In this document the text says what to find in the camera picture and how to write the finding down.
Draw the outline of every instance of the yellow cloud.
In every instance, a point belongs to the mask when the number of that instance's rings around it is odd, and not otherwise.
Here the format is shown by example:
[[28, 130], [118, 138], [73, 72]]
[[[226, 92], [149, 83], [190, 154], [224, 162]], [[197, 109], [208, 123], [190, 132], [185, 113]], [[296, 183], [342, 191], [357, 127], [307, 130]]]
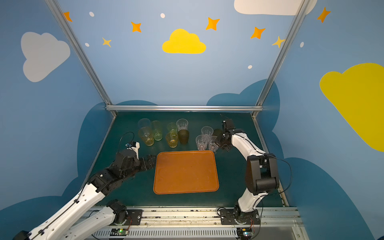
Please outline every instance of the yellow cloud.
[[384, 67], [363, 63], [344, 73], [329, 72], [320, 88], [356, 133], [384, 152]]
[[163, 51], [166, 53], [203, 53], [207, 47], [200, 42], [199, 37], [184, 29], [175, 30], [169, 37], [169, 41], [163, 43]]

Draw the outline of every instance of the blue wall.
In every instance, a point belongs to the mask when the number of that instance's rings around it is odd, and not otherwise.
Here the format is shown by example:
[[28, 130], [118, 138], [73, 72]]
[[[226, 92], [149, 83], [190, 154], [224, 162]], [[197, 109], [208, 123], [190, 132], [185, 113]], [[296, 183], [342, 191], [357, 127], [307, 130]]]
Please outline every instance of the blue wall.
[[[59, 3], [70, 13], [70, 25], [114, 104], [140, 100], [157, 105], [209, 105], [217, 102], [211, 98], [218, 94], [238, 95], [268, 77], [279, 52], [273, 44], [278, 36], [285, 38], [293, 20], [289, 15], [242, 14], [233, 0]], [[220, 19], [216, 30], [206, 30], [208, 18]], [[131, 22], [141, 23], [141, 32], [133, 32]], [[251, 39], [255, 27], [265, 28], [260, 39]], [[180, 28], [196, 34], [206, 50], [201, 54], [164, 52], [163, 43]], [[109, 45], [103, 45], [103, 38], [111, 40]]]
[[[11, 239], [50, 217], [79, 190], [112, 116], [43, 0], [3, 2], [0, 32], [0, 226], [1, 238]], [[39, 38], [49, 33], [70, 50], [38, 82], [23, 72], [26, 32]], [[34, 44], [42, 44], [29, 52], [36, 56], [51, 46], [43, 39]]]
[[[317, 18], [324, 7], [331, 13], [322, 23]], [[355, 132], [319, 85], [331, 71], [343, 73], [362, 63], [384, 66], [382, 9], [383, 1], [318, 0], [257, 117], [270, 152], [293, 167], [293, 183], [286, 194], [299, 208], [312, 240], [384, 235], [384, 152], [371, 148]], [[371, 82], [362, 78], [359, 84]], [[365, 102], [364, 94], [370, 92], [353, 94], [366, 105], [376, 104]], [[360, 118], [377, 115], [356, 111]], [[284, 163], [279, 167], [286, 187], [289, 169]]]

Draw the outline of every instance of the white cloud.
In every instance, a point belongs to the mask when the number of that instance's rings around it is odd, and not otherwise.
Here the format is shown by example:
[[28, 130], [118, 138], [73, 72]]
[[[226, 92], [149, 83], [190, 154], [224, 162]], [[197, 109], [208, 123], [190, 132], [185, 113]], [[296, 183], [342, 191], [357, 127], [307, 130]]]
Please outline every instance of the white cloud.
[[31, 82], [43, 80], [70, 56], [66, 42], [58, 41], [49, 33], [26, 32], [22, 36], [22, 51], [26, 58], [24, 75]]
[[[310, 0], [308, 14], [317, 0]], [[235, 10], [242, 14], [296, 15], [301, 0], [235, 0]]]

